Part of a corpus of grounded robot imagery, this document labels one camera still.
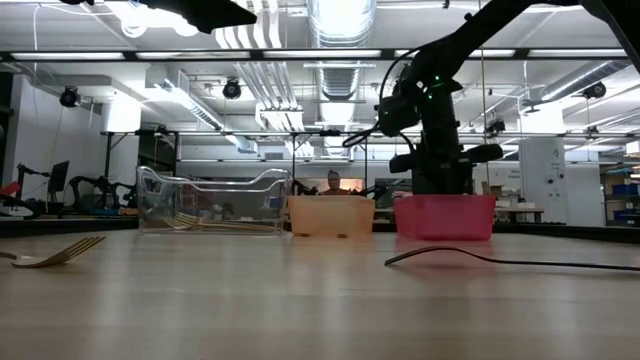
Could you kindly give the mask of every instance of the man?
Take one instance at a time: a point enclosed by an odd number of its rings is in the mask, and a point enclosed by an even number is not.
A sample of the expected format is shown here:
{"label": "man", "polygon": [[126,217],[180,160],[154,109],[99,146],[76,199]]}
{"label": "man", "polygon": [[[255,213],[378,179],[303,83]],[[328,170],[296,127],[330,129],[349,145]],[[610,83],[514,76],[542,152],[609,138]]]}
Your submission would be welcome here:
{"label": "man", "polygon": [[327,174],[327,181],[329,183],[329,190],[322,193],[322,195],[349,195],[349,190],[340,189],[340,174],[337,171],[329,170]]}

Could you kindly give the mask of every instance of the gold fork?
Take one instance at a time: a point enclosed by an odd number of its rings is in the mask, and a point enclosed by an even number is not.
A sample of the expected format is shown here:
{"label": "gold fork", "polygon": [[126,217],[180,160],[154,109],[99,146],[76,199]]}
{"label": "gold fork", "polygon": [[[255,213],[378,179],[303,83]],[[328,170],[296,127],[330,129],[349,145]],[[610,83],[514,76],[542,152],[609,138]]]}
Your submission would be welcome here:
{"label": "gold fork", "polygon": [[47,266],[64,264],[67,261],[91,249],[92,247],[98,245],[98,243],[100,243],[104,239],[106,239],[104,236],[84,238],[48,258],[24,256],[3,251],[0,251],[0,257],[13,260],[11,265],[16,268],[43,268]]}

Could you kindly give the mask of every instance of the ceiling light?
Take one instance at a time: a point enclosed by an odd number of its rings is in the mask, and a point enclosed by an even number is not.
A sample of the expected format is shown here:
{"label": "ceiling light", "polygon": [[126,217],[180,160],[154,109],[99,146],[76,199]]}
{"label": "ceiling light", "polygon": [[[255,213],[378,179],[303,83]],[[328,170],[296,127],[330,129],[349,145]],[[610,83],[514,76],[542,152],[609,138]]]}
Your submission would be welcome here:
{"label": "ceiling light", "polygon": [[87,52],[87,53],[12,53],[19,61],[58,61],[58,60],[124,60],[120,52]]}
{"label": "ceiling light", "polygon": [[143,60],[213,60],[213,59],[248,59],[248,51],[208,51],[208,52],[138,52]]}
{"label": "ceiling light", "polygon": [[222,132],[180,132],[180,136],[221,136]]}
{"label": "ceiling light", "polygon": [[[396,50],[395,56],[396,58],[401,57],[402,55],[408,53],[411,50]],[[484,56],[485,57],[498,57],[498,58],[508,58],[508,57],[513,57],[516,53],[515,49],[486,49],[484,50]],[[409,56],[407,56],[407,58],[413,58],[416,56],[416,53],[413,53]],[[471,53],[471,55],[469,55],[470,58],[479,58],[482,56],[482,51],[481,50],[475,50],[474,52]]]}
{"label": "ceiling light", "polygon": [[332,49],[332,50],[271,50],[265,51],[265,58],[376,58],[380,50]]}
{"label": "ceiling light", "polygon": [[[479,58],[482,57],[483,50],[475,50],[469,57]],[[484,50],[485,57],[513,57],[515,55],[515,49],[488,49]]]}
{"label": "ceiling light", "polygon": [[376,64],[306,63],[305,69],[375,69]]}
{"label": "ceiling light", "polygon": [[626,57],[623,49],[543,49],[531,50],[530,57]]}
{"label": "ceiling light", "polygon": [[291,133],[288,133],[288,132],[269,132],[269,131],[262,131],[262,132],[234,131],[233,133],[235,135],[242,135],[242,136],[290,136],[291,135]]}

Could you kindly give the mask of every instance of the table surface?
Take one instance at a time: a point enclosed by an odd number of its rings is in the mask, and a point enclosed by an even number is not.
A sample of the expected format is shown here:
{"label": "table surface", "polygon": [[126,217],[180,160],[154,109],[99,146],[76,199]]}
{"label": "table surface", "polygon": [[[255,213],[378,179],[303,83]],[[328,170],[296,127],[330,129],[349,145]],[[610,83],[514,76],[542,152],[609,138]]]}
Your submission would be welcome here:
{"label": "table surface", "polygon": [[[51,269],[0,266],[0,358],[637,359],[640,275],[493,265],[372,239],[99,233]],[[3,239],[50,255],[74,234]],[[640,247],[527,235],[455,243],[520,260],[637,264]]]}

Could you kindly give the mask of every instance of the pink container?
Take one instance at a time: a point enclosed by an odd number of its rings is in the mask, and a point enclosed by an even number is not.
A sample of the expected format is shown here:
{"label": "pink container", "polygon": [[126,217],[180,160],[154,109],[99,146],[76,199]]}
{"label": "pink container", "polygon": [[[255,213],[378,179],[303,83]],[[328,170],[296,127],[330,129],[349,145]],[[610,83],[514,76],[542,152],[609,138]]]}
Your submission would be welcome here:
{"label": "pink container", "polygon": [[488,241],[495,206],[481,195],[413,195],[393,204],[398,235],[436,241]]}

